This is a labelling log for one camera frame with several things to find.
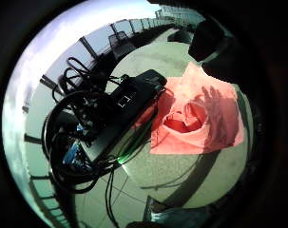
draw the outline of cable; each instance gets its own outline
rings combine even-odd
[[[116,227],[116,228],[119,228],[119,224],[117,222],[117,220],[115,219],[114,217],[114,214],[113,214],[113,210],[112,210],[112,202],[111,202],[111,199],[112,199],[112,189],[113,189],[113,180],[114,180],[114,171],[115,171],[115,168],[114,166],[111,168],[111,172],[109,174],[109,177],[108,177],[108,182],[106,184],[106,194],[105,194],[105,200],[106,200],[106,213],[107,213],[107,216],[108,218],[111,220],[111,222],[113,223],[113,225]]]
[[[135,151],[135,149],[138,147],[138,145],[140,144],[140,142],[142,141],[145,133],[147,132],[147,130],[149,129],[149,127],[152,125],[154,117],[157,115],[157,111],[154,111],[153,115],[149,118],[149,120],[147,121],[147,123],[144,126],[144,130],[141,132],[141,134],[138,137],[135,137],[134,140],[130,143],[130,145],[128,146],[127,150],[119,156],[119,158],[117,159],[117,162],[119,164],[123,164],[125,163],[125,161],[130,157],[130,155]]]

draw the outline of black cable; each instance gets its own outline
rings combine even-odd
[[[115,171],[115,167],[112,166],[111,167],[111,172],[109,173],[108,182],[106,184],[106,194],[105,194],[106,213],[107,213],[108,218],[113,223],[113,225],[116,228],[119,228],[119,224],[118,224],[117,220],[114,217],[113,210],[112,210],[112,205],[111,205],[112,204],[111,198],[112,198],[112,189],[113,189],[113,181],[114,181],[114,171]]]
[[[56,99],[55,97],[55,91],[56,91],[56,88],[58,87],[58,84],[56,84],[56,86],[51,90],[51,97],[52,99],[54,100],[54,102],[57,104],[59,103],[59,101]]]

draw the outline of red fabric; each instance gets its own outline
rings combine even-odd
[[[243,140],[237,94],[189,63],[182,77],[167,78],[151,127],[151,154],[201,154]]]

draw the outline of tile floor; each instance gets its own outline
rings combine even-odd
[[[105,192],[107,176],[98,180],[95,187],[86,194],[76,196],[78,220],[90,227],[113,227],[106,214]],[[112,190],[112,210],[120,227],[144,217],[147,194],[138,188],[120,167],[115,171]]]

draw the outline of black object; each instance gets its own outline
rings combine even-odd
[[[125,79],[122,86],[113,91],[111,97],[117,104],[117,112],[106,124],[91,147],[85,147],[92,161],[107,154],[127,129],[158,94],[162,92],[166,79],[153,69],[134,78]]]
[[[108,41],[116,61],[120,61],[128,53],[136,49],[135,46],[129,41],[124,31],[119,31],[108,36]]]
[[[43,125],[42,147],[54,182],[69,193],[85,193],[97,180],[119,166],[108,154],[127,129],[163,91],[166,79],[155,70],[137,77],[106,76],[102,79],[69,57],[81,68],[69,64],[58,86],[65,94],[50,111]],[[78,73],[68,78],[67,72]],[[71,78],[80,78],[77,84]],[[105,93],[105,81],[118,87]],[[84,189],[75,185],[91,181]]]
[[[218,43],[224,36],[220,26],[211,19],[206,19],[198,24],[194,38],[188,50],[196,61],[201,61],[215,51]]]

